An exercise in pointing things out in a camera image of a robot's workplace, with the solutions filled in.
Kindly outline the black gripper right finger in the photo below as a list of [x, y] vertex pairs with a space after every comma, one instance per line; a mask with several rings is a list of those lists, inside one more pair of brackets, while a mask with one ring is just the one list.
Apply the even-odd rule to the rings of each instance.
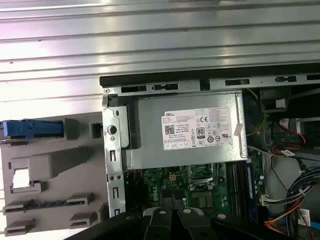
[[212, 217], [200, 214], [198, 209], [190, 208], [177, 212], [186, 240], [289, 240], [290, 237], [251, 223], [232, 214], [215, 213]]

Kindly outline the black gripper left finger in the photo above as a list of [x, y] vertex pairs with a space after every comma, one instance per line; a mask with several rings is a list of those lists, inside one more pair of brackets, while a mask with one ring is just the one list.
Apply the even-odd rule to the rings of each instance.
[[68, 240], [169, 240], [171, 238], [172, 211], [148, 208], [140, 217], [123, 212], [95, 224]]

